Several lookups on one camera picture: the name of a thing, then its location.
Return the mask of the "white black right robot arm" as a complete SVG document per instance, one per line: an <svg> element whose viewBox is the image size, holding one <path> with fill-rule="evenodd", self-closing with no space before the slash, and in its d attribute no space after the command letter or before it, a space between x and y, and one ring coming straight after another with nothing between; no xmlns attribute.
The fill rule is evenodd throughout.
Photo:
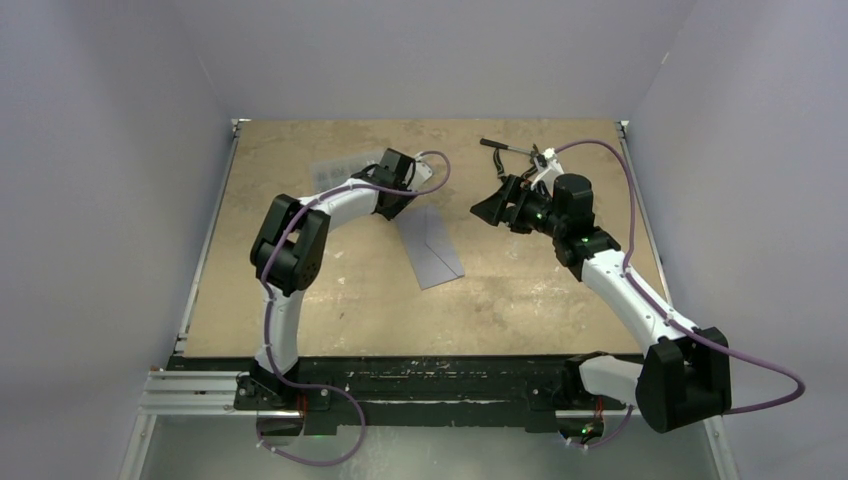
<svg viewBox="0 0 848 480"><path fill-rule="evenodd" d="M511 175L470 212L514 233L549 236L560 264L611 308L641 349L639 364L603 352L568 360L558 397L576 407L598 396L615 399L638 408L658 433L730 410L725 335L674 316L668 303L643 283L620 244L596 225L588 178L562 174L539 193Z"/></svg>

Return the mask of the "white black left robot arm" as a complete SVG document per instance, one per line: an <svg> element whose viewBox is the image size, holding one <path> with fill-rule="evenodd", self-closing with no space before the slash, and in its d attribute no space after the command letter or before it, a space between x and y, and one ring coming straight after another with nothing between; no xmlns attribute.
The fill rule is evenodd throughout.
<svg viewBox="0 0 848 480"><path fill-rule="evenodd" d="M306 290L320 273L329 234L360 217L395 218L424 193L421 187L432 177L426 155L389 148L379 162L336 187L273 199L250 250L264 312L261 346L249 371L260 397L272 408L287 408L297 399L299 320Z"/></svg>

